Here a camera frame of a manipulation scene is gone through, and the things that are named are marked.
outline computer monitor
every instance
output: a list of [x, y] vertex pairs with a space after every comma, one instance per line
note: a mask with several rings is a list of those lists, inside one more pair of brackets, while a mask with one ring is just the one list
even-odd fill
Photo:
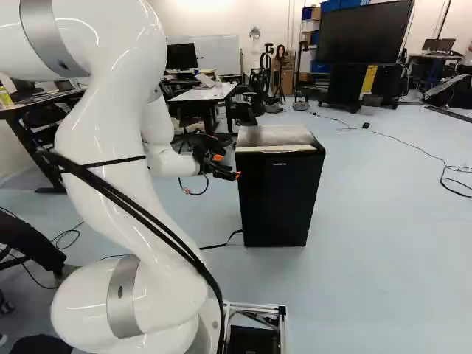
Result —
[[437, 50], [440, 52], [450, 52], [452, 47], [456, 43], [456, 38], [444, 38], [439, 40]]
[[395, 63], [411, 12], [410, 1], [392, 1], [323, 13], [316, 62]]
[[428, 50], [430, 52], [436, 52], [439, 46], [439, 39], [427, 39], [423, 44], [423, 50]]
[[187, 70], [191, 68], [198, 68], [194, 43], [167, 46], [166, 69]]

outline white table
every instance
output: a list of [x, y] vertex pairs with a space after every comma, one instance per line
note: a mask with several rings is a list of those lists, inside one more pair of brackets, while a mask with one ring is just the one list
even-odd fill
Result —
[[[208, 89], [195, 89], [184, 92], [183, 94], [174, 97], [169, 100], [169, 104], [175, 105], [204, 105], [208, 109], [208, 116], [202, 117], [205, 124], [205, 131], [209, 135], [215, 135], [215, 129], [217, 127], [215, 106], [221, 102], [226, 102], [226, 109], [230, 104], [230, 94], [235, 90], [237, 83], [222, 83], [221, 87], [212, 87]], [[230, 126], [231, 120], [228, 119], [228, 126]]]
[[221, 87], [212, 87], [208, 89], [195, 89], [184, 92], [174, 97], [169, 102], [184, 101], [224, 101], [226, 97], [235, 89], [237, 83], [222, 83]]

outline metal frame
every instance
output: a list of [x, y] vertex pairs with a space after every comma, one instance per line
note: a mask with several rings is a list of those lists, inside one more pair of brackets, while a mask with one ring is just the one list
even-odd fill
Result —
[[[232, 317], [239, 313], [248, 319], [252, 319], [271, 330], [279, 333], [280, 354], [287, 354], [287, 308], [284, 305], [254, 305], [239, 302], [225, 302], [225, 343], [229, 343], [231, 333], [230, 322]], [[275, 316], [271, 322], [267, 316]]]

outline cardboard box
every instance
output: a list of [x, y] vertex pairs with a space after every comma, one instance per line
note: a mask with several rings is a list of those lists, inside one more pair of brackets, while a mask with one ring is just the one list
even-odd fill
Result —
[[282, 69], [282, 87], [284, 94], [294, 93], [294, 70]]
[[319, 20], [322, 17], [322, 9], [321, 7], [312, 7], [311, 10], [311, 19], [312, 20]]
[[310, 81], [310, 74], [300, 74], [299, 80], [304, 82], [304, 83], [309, 82]]

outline table leg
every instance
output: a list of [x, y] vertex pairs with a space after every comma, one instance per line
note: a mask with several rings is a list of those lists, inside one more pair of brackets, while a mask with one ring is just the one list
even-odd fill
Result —
[[230, 133], [231, 136], [237, 136], [237, 134], [233, 131], [233, 119], [229, 114], [229, 112], [231, 111], [231, 97], [227, 97], [225, 99], [224, 106], [226, 109], [226, 124], [228, 125], [228, 133]]
[[209, 106], [207, 112], [204, 117], [205, 133], [214, 136], [216, 127], [218, 126], [216, 124], [215, 107], [213, 105]]
[[43, 156], [39, 156], [37, 154], [38, 149], [36, 144], [32, 140], [29, 131], [21, 126], [19, 120], [20, 117], [17, 114], [13, 114], [7, 119], [7, 124], [10, 126], [10, 129], [16, 135], [33, 161], [37, 164], [37, 166], [52, 184], [52, 187], [38, 188], [36, 192], [48, 194], [66, 194], [66, 188], [64, 188], [62, 182], [60, 181], [60, 175], [58, 171], [48, 161], [46, 161]]

